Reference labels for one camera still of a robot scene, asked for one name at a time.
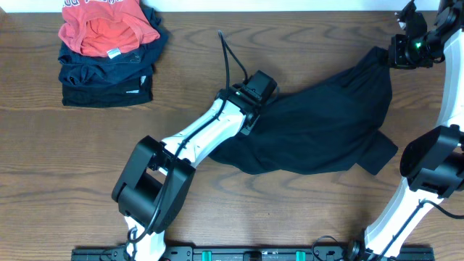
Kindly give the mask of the black t-shirt white logo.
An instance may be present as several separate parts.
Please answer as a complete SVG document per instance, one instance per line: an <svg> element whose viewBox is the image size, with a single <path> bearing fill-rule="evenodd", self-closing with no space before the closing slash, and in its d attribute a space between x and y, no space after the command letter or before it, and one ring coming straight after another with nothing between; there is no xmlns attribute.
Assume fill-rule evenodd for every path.
<svg viewBox="0 0 464 261"><path fill-rule="evenodd" d="M280 96L250 134L227 139L210 158L250 175L313 175L353 165L378 174L398 151L380 130L392 100L387 54L375 46L354 67Z"/></svg>

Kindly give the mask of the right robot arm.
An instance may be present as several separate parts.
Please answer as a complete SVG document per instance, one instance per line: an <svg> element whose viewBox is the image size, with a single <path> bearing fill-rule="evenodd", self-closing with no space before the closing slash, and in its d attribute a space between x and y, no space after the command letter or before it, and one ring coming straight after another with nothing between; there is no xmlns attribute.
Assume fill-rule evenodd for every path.
<svg viewBox="0 0 464 261"><path fill-rule="evenodd" d="M404 246L405 239L432 208L463 190L463 0L441 1L433 30L413 1L396 16L404 33L392 37L386 61L403 70L444 62L441 110L434 129L405 148L398 189L343 260L433 260L431 247Z"/></svg>

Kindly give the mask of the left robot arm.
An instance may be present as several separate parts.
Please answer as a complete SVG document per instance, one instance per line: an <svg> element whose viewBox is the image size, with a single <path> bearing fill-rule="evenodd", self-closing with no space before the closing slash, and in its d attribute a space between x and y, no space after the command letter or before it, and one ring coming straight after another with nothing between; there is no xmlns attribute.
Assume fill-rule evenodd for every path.
<svg viewBox="0 0 464 261"><path fill-rule="evenodd" d="M128 225L122 260L159 260L165 230L186 200L197 166L225 140L249 134L277 83L262 71L220 90L212 106L179 133L142 138L112 190Z"/></svg>

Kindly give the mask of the black folded t-shirt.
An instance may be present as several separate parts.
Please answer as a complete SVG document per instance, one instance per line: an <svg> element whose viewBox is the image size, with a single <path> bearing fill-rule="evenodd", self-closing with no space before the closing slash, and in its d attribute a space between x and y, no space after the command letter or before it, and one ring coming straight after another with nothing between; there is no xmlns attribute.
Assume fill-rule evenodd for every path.
<svg viewBox="0 0 464 261"><path fill-rule="evenodd" d="M69 107L128 107L153 99L152 76L141 76L107 87L62 85L62 104Z"/></svg>

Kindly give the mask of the navy folded t-shirt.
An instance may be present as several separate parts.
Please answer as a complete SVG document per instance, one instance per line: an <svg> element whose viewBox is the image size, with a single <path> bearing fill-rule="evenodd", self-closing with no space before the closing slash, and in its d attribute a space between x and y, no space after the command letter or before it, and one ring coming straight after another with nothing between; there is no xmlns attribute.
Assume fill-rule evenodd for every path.
<svg viewBox="0 0 464 261"><path fill-rule="evenodd" d="M142 12L150 25L158 30L160 37L157 40L142 44L139 48L119 54L112 59L83 56L71 51L63 43L58 57L62 65L59 80L68 86L99 88L152 75L153 64L160 58L167 43L168 34L161 25L161 17L153 8L144 7Z"/></svg>

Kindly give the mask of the red folded t-shirt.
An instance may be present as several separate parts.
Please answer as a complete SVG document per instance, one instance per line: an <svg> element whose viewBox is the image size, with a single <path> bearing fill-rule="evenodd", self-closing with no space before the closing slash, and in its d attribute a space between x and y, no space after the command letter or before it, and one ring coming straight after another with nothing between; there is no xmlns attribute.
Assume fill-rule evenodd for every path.
<svg viewBox="0 0 464 261"><path fill-rule="evenodd" d="M108 57L113 49L128 53L161 37L139 0L65 0L59 37L83 56Z"/></svg>

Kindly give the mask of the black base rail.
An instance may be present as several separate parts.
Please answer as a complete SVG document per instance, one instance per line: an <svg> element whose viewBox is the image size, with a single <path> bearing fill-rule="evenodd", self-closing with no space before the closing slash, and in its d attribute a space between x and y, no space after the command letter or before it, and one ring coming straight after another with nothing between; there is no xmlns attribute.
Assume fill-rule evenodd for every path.
<svg viewBox="0 0 464 261"><path fill-rule="evenodd" d="M106 249L80 248L71 252L71 261L125 261L129 254L124 246ZM342 261L354 260L340 246L317 246L315 248L195 248L170 246L159 261Z"/></svg>

